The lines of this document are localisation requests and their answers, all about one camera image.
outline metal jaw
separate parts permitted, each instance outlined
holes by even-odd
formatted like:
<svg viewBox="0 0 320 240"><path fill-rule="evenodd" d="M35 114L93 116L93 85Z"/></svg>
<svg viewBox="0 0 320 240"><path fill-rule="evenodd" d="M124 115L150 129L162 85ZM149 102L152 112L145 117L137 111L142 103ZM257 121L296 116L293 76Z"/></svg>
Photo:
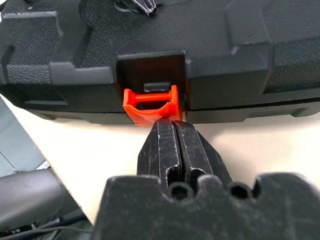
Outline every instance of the metal jaw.
<svg viewBox="0 0 320 240"><path fill-rule="evenodd" d="M192 124L157 121L137 176L108 180L92 240L318 240L320 193L291 173L232 182Z"/></svg>
<svg viewBox="0 0 320 240"><path fill-rule="evenodd" d="M130 10L134 12L144 12L148 16L156 10L156 3L154 0L121 0Z"/></svg>

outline tool case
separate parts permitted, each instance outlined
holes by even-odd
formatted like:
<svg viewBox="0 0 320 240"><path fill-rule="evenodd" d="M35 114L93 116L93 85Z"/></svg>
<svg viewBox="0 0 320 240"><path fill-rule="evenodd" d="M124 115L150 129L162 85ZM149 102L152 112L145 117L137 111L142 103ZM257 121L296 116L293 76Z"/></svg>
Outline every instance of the tool case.
<svg viewBox="0 0 320 240"><path fill-rule="evenodd" d="M120 0L9 0L0 93L45 119L100 124L137 123L126 89L172 86L190 123L320 112L319 0L155 3L148 16Z"/></svg>

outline plastic latch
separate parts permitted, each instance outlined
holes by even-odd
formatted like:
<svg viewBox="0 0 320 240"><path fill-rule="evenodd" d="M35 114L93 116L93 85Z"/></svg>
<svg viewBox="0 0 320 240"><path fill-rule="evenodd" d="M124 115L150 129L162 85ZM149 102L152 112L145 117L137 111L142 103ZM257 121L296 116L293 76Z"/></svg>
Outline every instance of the plastic latch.
<svg viewBox="0 0 320 240"><path fill-rule="evenodd" d="M158 109L137 109L139 103L166 102ZM124 90L123 108L138 126L151 126L156 120L170 118L172 121L182 121L182 109L179 107L179 94L176 85L166 93L134 93L130 89Z"/></svg>

